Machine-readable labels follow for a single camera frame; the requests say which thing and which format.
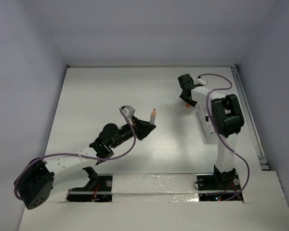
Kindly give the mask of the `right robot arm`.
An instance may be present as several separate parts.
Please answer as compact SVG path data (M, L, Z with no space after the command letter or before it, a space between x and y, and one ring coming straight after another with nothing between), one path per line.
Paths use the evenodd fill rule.
M236 140L244 126L244 117L238 97L234 94L221 93L232 88L208 89L199 75L193 80L189 74L178 77L182 90L180 98L191 106L199 106L206 133L218 137L217 159L210 175L197 177L199 190L223 190L237 180L234 157Z

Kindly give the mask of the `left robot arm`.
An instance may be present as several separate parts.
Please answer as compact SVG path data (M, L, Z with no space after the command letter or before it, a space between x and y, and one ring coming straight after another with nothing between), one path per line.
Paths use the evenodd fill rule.
M155 116L149 121L133 116L121 127L109 123L94 142L78 153L48 154L32 159L13 183L15 197L28 210L37 208L63 177L80 169L87 172L80 179L81 190L95 191L100 181L93 166L129 154L137 141L145 139L156 128L155 120Z

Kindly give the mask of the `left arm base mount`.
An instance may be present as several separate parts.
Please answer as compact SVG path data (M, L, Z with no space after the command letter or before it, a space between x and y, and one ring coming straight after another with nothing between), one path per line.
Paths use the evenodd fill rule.
M98 175L92 167L83 168L89 181L83 187L68 190L66 200L69 202L112 202L113 175Z

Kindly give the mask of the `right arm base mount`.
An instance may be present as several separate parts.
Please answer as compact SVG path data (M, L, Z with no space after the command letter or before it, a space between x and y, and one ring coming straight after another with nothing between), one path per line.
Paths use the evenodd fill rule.
M244 201L238 179L219 182L213 175L199 175L194 183L199 201Z

